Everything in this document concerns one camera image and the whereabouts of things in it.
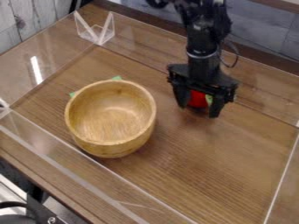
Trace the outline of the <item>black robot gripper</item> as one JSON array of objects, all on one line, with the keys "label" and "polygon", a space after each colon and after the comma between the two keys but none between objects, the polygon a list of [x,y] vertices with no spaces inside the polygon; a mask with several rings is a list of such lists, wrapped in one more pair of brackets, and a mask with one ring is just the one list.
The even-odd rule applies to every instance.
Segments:
[{"label": "black robot gripper", "polygon": [[191,100],[191,91],[211,95],[210,118],[218,118],[229,102],[234,102],[239,82],[219,69],[213,73],[193,75],[187,64],[171,64],[167,67],[169,82],[173,85],[175,99],[181,108],[186,108]]}]

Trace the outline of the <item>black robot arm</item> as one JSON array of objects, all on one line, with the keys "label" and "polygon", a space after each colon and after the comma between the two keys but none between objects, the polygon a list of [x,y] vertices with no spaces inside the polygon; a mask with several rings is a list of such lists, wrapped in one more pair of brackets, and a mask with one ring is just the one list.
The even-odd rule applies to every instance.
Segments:
[{"label": "black robot arm", "polygon": [[234,67],[238,59],[229,65],[222,59],[222,43],[231,31],[227,0],[146,0],[151,7],[163,9],[174,5],[181,14],[187,34],[187,64],[167,66],[167,80],[181,108],[198,109],[201,98],[209,100],[210,118],[218,118],[225,105],[234,102],[239,81],[229,76],[221,65]]}]

